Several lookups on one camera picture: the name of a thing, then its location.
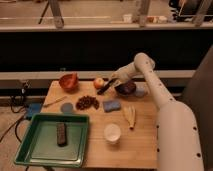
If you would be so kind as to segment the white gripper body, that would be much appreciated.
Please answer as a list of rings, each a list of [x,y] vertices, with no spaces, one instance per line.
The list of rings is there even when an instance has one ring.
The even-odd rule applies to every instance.
[[[114,80],[113,86],[118,86],[131,80],[136,74],[137,70],[134,63],[130,63],[113,72],[110,79]]]

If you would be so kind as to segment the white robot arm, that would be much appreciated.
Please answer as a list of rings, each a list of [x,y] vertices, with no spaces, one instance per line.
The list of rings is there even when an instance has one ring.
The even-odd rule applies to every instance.
[[[112,74],[115,85],[142,74],[157,107],[157,171],[204,171],[199,131],[193,111],[176,100],[154,72],[145,53]]]

